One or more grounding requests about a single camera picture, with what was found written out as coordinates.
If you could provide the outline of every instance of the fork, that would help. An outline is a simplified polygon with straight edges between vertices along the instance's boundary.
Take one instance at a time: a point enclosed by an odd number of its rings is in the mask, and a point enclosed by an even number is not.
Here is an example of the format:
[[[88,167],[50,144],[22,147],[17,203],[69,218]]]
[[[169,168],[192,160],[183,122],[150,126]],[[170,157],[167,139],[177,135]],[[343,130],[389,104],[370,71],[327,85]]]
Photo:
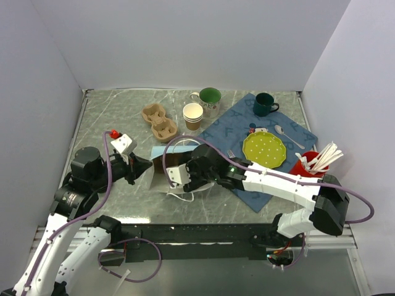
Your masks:
[[[230,149],[227,151],[227,154],[229,155],[229,158],[236,157],[236,155]]]

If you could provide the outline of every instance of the polka dot plate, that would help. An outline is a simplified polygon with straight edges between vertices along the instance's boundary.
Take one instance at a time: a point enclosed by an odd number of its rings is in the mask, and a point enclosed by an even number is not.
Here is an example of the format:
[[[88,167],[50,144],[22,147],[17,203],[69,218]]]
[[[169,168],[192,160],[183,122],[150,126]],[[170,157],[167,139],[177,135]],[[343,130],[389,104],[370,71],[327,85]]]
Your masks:
[[[243,153],[248,160],[266,168],[279,167],[286,158],[283,142],[264,131],[252,133],[244,140]]]

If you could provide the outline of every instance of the silver spoon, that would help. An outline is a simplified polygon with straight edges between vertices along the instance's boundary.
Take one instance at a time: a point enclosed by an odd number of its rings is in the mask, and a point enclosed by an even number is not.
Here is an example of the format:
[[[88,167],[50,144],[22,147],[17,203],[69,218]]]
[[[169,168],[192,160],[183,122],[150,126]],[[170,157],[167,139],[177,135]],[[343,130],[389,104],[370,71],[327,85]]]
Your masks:
[[[291,141],[293,141],[296,145],[299,146],[300,149],[305,149],[305,147],[303,145],[300,145],[299,143],[295,142],[294,140],[292,140],[290,137],[288,137],[285,133],[283,128],[280,125],[275,125],[274,129],[276,130],[277,133],[282,134],[284,136],[286,136],[288,139],[290,139]]]

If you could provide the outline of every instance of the dark green mug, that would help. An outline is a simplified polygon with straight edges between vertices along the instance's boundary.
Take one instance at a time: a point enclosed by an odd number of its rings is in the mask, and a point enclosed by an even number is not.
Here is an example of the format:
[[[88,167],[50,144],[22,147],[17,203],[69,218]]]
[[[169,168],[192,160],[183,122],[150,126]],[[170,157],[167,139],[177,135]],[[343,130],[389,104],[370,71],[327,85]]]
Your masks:
[[[266,92],[262,92],[257,94],[252,111],[254,111],[257,116],[263,117],[272,112],[276,112],[279,108],[280,105],[274,103],[274,97]]]

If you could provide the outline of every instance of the white wall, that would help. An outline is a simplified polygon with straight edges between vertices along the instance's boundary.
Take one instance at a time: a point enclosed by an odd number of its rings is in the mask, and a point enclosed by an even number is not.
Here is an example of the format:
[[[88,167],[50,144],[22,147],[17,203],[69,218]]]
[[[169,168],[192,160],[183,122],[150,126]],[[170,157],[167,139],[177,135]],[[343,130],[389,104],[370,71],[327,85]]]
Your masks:
[[[32,0],[82,88],[302,90],[349,0]]]
[[[376,215],[355,225],[372,292],[395,292],[395,1],[352,0],[303,91],[322,148],[346,156],[335,175],[372,201]],[[349,219],[367,214],[352,200]]]
[[[0,290],[22,275],[48,216],[81,98],[32,3],[0,1]]]

